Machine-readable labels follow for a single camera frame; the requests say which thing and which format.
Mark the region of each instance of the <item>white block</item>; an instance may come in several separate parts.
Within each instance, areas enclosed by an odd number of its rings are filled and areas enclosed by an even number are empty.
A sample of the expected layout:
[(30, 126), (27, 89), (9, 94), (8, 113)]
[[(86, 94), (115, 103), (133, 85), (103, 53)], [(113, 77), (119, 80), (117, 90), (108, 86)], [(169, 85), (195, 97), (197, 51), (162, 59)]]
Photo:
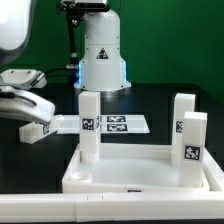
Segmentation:
[(100, 161), (100, 149), (96, 152), (81, 152), (81, 162), (87, 165), (95, 165)]
[(101, 134), (100, 130), (96, 132), (80, 132), (79, 134), (80, 150), (87, 152), (96, 152), (100, 148)]
[(174, 103), (174, 117), (175, 120), (182, 121), (186, 111), (192, 112), (195, 107), (195, 98), (194, 94), (181, 94), (178, 93), (175, 97)]
[(100, 115), (100, 93), (84, 91), (79, 95), (79, 116), (97, 118)]
[(200, 188), (202, 187), (202, 164), (180, 163), (179, 187)]
[(175, 97), (174, 117), (173, 117), (173, 135), (172, 135), (172, 151), (171, 164), (179, 167), (182, 153), (182, 129), (183, 119), (186, 111), (193, 112), (195, 107), (194, 94), (180, 94)]
[(33, 144), (34, 142), (57, 131), (62, 121), (63, 116), (56, 115), (53, 117), (50, 125), (43, 125), (35, 122), (27, 124), (19, 128), (20, 141)]
[(186, 112), (183, 125), (183, 144), (205, 144), (207, 114)]
[(185, 113), (179, 173), (180, 187), (201, 187), (206, 126), (207, 114)]

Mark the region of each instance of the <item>black table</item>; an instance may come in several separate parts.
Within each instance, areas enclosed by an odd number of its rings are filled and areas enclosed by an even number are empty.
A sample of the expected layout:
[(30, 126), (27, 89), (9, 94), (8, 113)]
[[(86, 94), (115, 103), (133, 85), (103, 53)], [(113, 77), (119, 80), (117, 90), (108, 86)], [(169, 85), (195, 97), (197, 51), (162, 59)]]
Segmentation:
[[(53, 102), (56, 114), (78, 115), (78, 96), (72, 86), (49, 84), (33, 92)], [(150, 129), (149, 134), (103, 134), (102, 142), (171, 144), (173, 105), (177, 93), (196, 94), (196, 111), (208, 113), (206, 148), (224, 169), (224, 107), (195, 85), (133, 84), (129, 95), (102, 99), (101, 114), (144, 114)], [(54, 133), (33, 145), (20, 143), (18, 128), (25, 124), (27, 122), (0, 119), (0, 193), (61, 193), (61, 180), (79, 143), (79, 136)]]

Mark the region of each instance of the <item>warning label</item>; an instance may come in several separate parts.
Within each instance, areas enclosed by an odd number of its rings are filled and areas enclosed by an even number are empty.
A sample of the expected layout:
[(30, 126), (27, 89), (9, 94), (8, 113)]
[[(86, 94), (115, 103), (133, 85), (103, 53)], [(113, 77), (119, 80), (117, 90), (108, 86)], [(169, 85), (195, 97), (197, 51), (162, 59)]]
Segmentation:
[(97, 56), (97, 59), (109, 59), (104, 48), (101, 49), (100, 53)]

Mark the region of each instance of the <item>green backdrop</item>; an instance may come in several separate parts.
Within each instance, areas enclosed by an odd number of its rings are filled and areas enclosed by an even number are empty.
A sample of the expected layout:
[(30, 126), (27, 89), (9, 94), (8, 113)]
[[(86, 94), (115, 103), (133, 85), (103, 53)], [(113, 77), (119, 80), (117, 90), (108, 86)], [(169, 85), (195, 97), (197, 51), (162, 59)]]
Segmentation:
[[(47, 70), (69, 63), (60, 0), (38, 0), (24, 53), (7, 68)], [(193, 83), (224, 103), (224, 0), (111, 0), (121, 18), (121, 55), (136, 83)], [(83, 55), (83, 26), (76, 30)], [(65, 82), (63, 78), (51, 80)]]

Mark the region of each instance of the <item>white upright block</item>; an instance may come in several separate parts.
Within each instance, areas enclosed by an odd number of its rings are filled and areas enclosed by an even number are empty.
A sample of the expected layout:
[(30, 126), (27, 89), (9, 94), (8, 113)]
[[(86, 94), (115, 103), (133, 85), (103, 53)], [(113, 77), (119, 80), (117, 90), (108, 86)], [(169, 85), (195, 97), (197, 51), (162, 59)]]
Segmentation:
[(101, 135), (100, 129), (98, 128), (95, 132), (80, 132), (79, 134), (80, 139), (80, 150), (81, 151), (89, 151), (89, 152), (96, 152), (100, 148), (101, 143)]
[(206, 113), (185, 113), (179, 173), (180, 187), (202, 187), (206, 127)]
[(180, 93), (178, 93), (175, 97), (171, 151), (171, 164), (175, 167), (180, 166), (184, 114), (186, 111), (194, 111), (195, 98), (196, 96), (194, 94)]
[(79, 95), (81, 161), (93, 165), (100, 160), (100, 93)]
[(84, 91), (79, 95), (79, 116), (97, 118), (100, 115), (100, 93)]

